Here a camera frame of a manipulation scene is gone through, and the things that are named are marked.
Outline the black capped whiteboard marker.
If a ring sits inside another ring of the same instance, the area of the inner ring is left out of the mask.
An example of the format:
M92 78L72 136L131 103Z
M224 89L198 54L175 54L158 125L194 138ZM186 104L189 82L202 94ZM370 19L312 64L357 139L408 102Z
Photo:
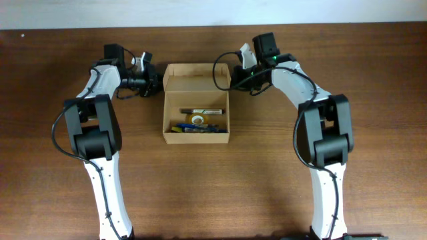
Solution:
M223 115L224 109L180 109L182 114Z

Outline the yellow highlighter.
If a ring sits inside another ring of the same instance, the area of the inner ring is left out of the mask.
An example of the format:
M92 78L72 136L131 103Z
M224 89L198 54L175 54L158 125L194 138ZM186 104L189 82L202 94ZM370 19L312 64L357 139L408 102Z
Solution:
M173 132L173 133L183 133L183 129L181 127L174 126L174 127L171 128L171 132Z

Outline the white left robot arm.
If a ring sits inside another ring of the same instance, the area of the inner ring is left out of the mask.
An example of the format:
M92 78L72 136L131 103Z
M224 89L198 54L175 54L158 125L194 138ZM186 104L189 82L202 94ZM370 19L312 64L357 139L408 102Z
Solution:
M112 100L119 97L120 89L150 97L162 88L151 53L133 56L130 66L125 63L125 53L127 49L117 43L105 45L103 58L89 70L85 88L76 98L66 100L61 112L72 150L69 155L82 161L91 180L100 239L135 237L119 179L122 135Z

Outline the blue ballpoint pen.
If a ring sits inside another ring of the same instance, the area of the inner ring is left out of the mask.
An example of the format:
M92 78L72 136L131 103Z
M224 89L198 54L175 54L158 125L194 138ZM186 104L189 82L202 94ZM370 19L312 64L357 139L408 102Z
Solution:
M177 123L176 127L194 128L194 129L208 129L208 128L217 128L217 127L219 127L219 125L214 125L214 124L197 125L197 124L192 124L192 123Z

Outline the brown cardboard box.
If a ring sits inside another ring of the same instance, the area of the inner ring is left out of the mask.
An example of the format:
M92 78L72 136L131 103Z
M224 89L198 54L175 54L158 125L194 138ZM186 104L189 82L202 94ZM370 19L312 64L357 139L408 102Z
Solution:
M163 136L168 144L228 143L230 139L229 93L231 77L224 63L172 63L163 76L165 101L163 108ZM207 115L208 124L219 125L228 133L173 133L177 123L190 123L191 114L180 109L224 109L223 115Z

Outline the yellow tape roll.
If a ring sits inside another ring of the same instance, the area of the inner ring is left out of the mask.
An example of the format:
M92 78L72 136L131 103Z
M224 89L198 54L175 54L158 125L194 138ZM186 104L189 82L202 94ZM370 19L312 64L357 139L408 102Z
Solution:
M203 125L209 123L209 118L202 113L193 113L188 117L188 121L194 125Z

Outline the blue capped whiteboard marker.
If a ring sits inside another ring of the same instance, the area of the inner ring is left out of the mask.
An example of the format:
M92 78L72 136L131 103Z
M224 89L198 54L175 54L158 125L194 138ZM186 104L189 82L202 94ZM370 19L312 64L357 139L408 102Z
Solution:
M183 133L228 133L225 129L197 129L197 128L182 128Z

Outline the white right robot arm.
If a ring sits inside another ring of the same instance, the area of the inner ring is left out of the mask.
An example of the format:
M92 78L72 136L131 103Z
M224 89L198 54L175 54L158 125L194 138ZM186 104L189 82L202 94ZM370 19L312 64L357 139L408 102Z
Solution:
M282 54L273 33L243 44L236 55L231 86L259 95L268 87L279 89L298 110L292 144L297 158L309 169L314 214L311 239L343 239L343 180L354 148L350 103L343 95L322 89L290 53Z

